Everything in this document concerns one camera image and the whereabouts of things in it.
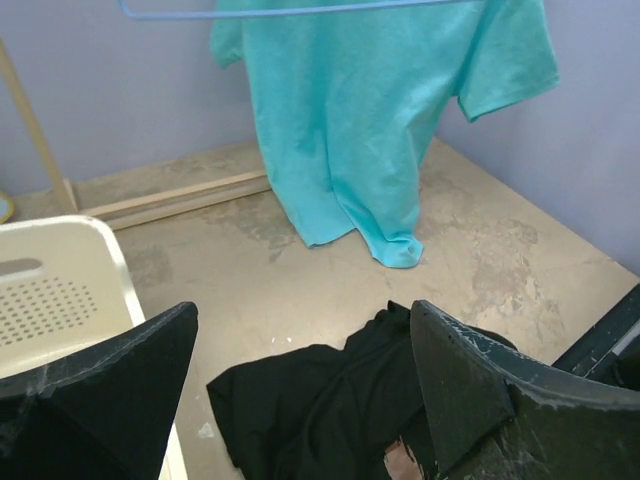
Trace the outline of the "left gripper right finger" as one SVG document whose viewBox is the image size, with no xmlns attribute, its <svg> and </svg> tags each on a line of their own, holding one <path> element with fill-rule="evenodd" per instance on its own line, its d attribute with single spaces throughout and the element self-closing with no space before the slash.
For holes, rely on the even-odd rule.
<svg viewBox="0 0 640 480">
<path fill-rule="evenodd" d="M 638 478 L 638 393 L 541 363 L 424 300 L 410 329 L 438 478 Z"/>
</svg>

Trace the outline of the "blue wire hanger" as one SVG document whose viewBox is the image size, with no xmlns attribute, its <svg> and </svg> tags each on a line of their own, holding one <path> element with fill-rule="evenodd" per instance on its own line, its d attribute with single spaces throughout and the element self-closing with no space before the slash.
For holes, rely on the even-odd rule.
<svg viewBox="0 0 640 480">
<path fill-rule="evenodd" d="M 195 21 L 195 20 L 231 20 L 279 18 L 293 16 L 323 15 L 351 13 L 358 11 L 401 9 L 413 7 L 432 7 L 446 4 L 457 4 L 458 0 L 419 0 L 419 1 L 377 1 L 369 3 L 353 3 L 316 7 L 296 7 L 279 9 L 254 9 L 233 11 L 157 11 L 138 12 L 131 10 L 125 1 L 117 1 L 121 12 L 128 18 L 139 21 Z"/>
</svg>

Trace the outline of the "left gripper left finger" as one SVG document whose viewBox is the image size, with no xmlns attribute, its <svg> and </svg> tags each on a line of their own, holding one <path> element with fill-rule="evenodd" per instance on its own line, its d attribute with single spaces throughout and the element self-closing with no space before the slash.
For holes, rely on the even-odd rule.
<svg viewBox="0 0 640 480">
<path fill-rule="evenodd" d="M 4 479 L 156 479 L 198 331 L 182 302 L 1 381 Z"/>
</svg>

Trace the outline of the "teal t shirt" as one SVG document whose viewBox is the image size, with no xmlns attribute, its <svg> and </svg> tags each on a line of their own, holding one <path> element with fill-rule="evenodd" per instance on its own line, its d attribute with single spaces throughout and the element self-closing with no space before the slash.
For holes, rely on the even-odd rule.
<svg viewBox="0 0 640 480">
<path fill-rule="evenodd" d="M 358 231 L 391 268 L 422 255 L 420 168 L 447 103 L 475 121 L 559 80 L 540 1 L 218 20 L 210 48 L 246 67 L 267 177 L 304 243 Z"/>
</svg>

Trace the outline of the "black t shirt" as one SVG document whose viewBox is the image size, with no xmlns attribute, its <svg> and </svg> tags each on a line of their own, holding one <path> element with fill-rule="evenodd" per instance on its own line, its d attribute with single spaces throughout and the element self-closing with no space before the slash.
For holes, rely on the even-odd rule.
<svg viewBox="0 0 640 480">
<path fill-rule="evenodd" d="M 410 338 L 395 302 L 343 349 L 311 345 L 231 367 L 207 386 L 232 464 L 247 479 L 387 479 L 394 446 L 438 468 Z"/>
</svg>

